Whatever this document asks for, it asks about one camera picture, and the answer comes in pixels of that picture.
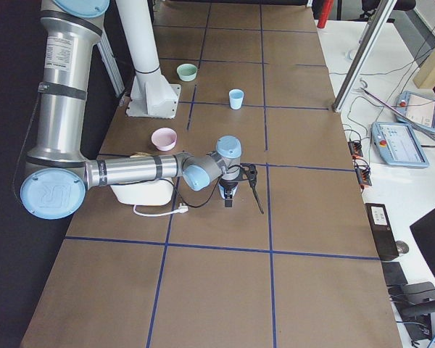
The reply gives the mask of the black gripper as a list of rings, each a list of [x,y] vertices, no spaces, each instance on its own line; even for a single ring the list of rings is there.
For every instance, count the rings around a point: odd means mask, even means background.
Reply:
[[[235,196],[239,181],[241,180],[241,174],[238,174],[235,178],[221,178],[218,182],[221,198],[224,199],[224,206],[226,208],[232,208],[233,197]]]

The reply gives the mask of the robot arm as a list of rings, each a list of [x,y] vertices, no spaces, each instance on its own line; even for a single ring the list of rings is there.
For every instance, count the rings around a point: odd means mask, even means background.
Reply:
[[[98,107],[87,100],[90,77],[105,71],[115,95],[125,84],[104,28],[108,1],[43,1],[40,21],[47,32],[43,80],[34,114],[38,117],[36,145],[27,151],[25,178],[20,187],[23,207],[37,218],[56,220],[72,215],[94,187],[137,184],[183,178],[199,191],[223,184],[231,199],[239,174],[241,143],[234,136],[218,139],[210,153],[149,155],[99,159],[108,131],[109,114],[101,124],[86,111]]]

